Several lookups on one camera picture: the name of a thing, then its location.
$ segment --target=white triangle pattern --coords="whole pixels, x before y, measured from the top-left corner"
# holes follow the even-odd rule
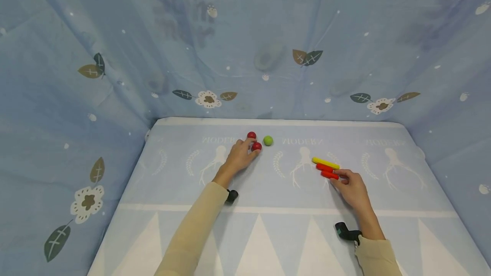
[[[346,275],[313,218],[308,225],[298,276]]]
[[[461,264],[421,220],[418,221],[418,227],[423,276],[469,276]]]
[[[154,275],[161,260],[159,215],[155,213],[113,275]]]
[[[94,258],[94,262],[90,267],[89,273],[87,276],[104,276],[104,246],[106,245],[105,240],[102,240],[101,246],[97,251],[97,254]]]
[[[258,215],[252,228],[235,275],[285,276],[261,215]]]
[[[210,236],[206,241],[194,275],[223,276],[222,261],[220,261],[220,256],[218,255],[217,244],[215,242],[213,231],[210,233]]]
[[[399,262],[396,260],[397,266],[399,267],[399,270],[401,271],[402,276],[407,276],[406,271],[402,268],[402,266],[399,264]]]

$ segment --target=person's left hand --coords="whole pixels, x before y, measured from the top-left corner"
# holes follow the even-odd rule
[[[248,167],[252,160],[261,153],[261,149],[256,149],[249,153],[249,146],[254,142],[256,142],[255,138],[247,138],[245,141],[237,140],[232,146],[232,149],[230,149],[227,160],[220,167],[213,181],[224,188],[228,188],[233,176],[235,176],[239,170]]]

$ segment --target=person's right hand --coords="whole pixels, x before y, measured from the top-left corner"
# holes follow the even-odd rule
[[[358,173],[351,170],[335,170],[335,174],[344,180],[329,179],[333,186],[339,190],[344,200],[355,209],[356,212],[371,210],[372,205],[368,198],[367,188]]]

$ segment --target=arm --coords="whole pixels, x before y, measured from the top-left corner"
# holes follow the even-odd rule
[[[373,211],[365,183],[358,173],[351,170],[336,170],[343,180],[329,181],[339,190],[343,198],[355,211],[362,235],[355,255],[365,276],[401,276],[394,250]]]
[[[248,153],[249,144],[238,140],[230,150],[227,161],[220,167],[213,181],[206,185],[199,198],[185,215],[165,251],[155,276],[191,276],[222,206],[227,199],[227,188],[233,176],[247,167],[261,152]]]

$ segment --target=red stick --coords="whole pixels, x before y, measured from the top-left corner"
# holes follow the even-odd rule
[[[334,170],[332,167],[320,163],[317,163],[315,168],[318,170],[325,170],[326,172],[330,172],[330,173],[332,173],[332,171]]]
[[[330,178],[339,179],[339,176],[338,175],[333,174],[331,172],[327,172],[325,170],[323,170],[321,172],[321,176],[326,177],[327,179],[330,179]]]

